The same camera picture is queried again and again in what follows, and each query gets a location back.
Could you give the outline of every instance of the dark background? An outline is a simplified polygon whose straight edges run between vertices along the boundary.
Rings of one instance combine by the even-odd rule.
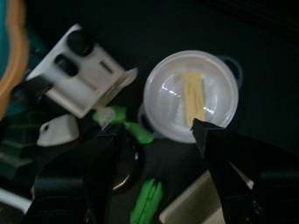
[[[163,58],[184,50],[235,58],[243,66],[244,83],[228,129],[299,156],[299,45],[296,23],[291,23],[298,8],[295,4],[290,8],[262,1],[264,4],[252,9],[252,5],[226,2],[25,1],[28,22],[49,48],[71,26],[80,24],[120,65],[126,69],[138,67],[134,84],[115,99],[115,103],[128,106],[132,120],[143,102],[146,78]],[[164,183],[162,210],[206,169],[192,144],[156,140],[144,147],[144,154],[138,184],[112,198],[110,223],[128,223],[147,179]]]

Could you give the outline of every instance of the orange object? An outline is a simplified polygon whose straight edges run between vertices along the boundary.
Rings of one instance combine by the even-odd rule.
[[[21,82],[29,58],[29,43],[25,33],[24,2],[7,1],[5,27],[9,38],[9,59],[0,81],[0,120],[4,117],[13,87]]]

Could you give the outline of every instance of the butter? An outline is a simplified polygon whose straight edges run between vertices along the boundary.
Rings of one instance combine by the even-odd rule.
[[[194,118],[206,121],[202,72],[184,73],[182,77],[186,122],[191,127]]]

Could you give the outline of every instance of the white object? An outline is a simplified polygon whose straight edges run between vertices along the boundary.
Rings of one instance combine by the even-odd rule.
[[[124,86],[136,78],[136,69],[126,71],[104,49],[95,44],[91,54],[80,57],[67,46],[67,37],[82,27],[73,25],[27,80],[41,75],[53,87],[45,93],[78,118],[82,118],[98,102],[107,106]],[[63,54],[79,67],[79,74],[69,77],[55,65]]]
[[[65,144],[80,135],[78,121],[73,115],[63,115],[48,121],[40,128],[37,145],[43,147]]]
[[[0,201],[4,202],[11,207],[19,208],[24,214],[27,213],[29,206],[32,204],[31,200],[13,194],[12,192],[8,192],[7,190],[1,188],[0,188]]]
[[[206,120],[227,127],[239,103],[238,84],[223,61],[200,51],[178,52],[154,68],[144,87],[144,112],[156,131],[174,141],[195,143],[187,127],[183,74],[202,72]]]
[[[224,224],[220,198],[206,171],[160,213],[163,224]]]

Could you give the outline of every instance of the white paper plate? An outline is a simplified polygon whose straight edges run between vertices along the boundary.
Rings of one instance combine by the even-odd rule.
[[[195,143],[187,127],[183,74],[202,72],[207,122],[227,127],[239,103],[239,89],[228,66],[200,51],[178,52],[154,68],[144,86],[144,112],[154,128],[182,143]]]

